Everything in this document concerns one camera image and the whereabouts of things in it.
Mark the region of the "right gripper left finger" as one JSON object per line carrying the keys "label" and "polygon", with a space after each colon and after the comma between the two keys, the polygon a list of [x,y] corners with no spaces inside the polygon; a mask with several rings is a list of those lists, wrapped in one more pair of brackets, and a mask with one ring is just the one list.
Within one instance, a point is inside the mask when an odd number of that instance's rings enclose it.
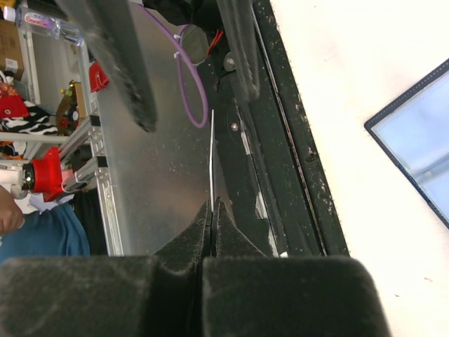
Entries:
{"label": "right gripper left finger", "polygon": [[200,336],[210,204],[150,256],[13,258],[1,267],[2,336]]}

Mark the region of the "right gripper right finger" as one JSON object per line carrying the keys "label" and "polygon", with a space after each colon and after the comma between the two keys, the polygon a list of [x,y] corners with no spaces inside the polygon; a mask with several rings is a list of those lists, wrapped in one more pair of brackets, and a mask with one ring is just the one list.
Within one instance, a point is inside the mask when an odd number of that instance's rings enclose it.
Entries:
{"label": "right gripper right finger", "polygon": [[389,336],[374,281],[349,257],[267,257],[215,205],[204,336]]}

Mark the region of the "blue card holder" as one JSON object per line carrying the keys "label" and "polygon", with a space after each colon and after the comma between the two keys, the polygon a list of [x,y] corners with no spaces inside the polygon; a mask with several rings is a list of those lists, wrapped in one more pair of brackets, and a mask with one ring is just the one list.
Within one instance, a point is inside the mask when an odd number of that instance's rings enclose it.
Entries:
{"label": "blue card holder", "polygon": [[364,128],[448,225],[448,61],[369,118]]}

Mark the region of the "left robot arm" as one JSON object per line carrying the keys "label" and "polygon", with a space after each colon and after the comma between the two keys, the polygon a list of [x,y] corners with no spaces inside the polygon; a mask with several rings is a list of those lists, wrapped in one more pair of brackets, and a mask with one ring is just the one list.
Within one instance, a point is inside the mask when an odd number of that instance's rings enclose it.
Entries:
{"label": "left robot arm", "polygon": [[157,113],[145,59],[128,1],[70,1],[56,4],[78,27],[88,49],[128,105],[133,121],[156,131]]}

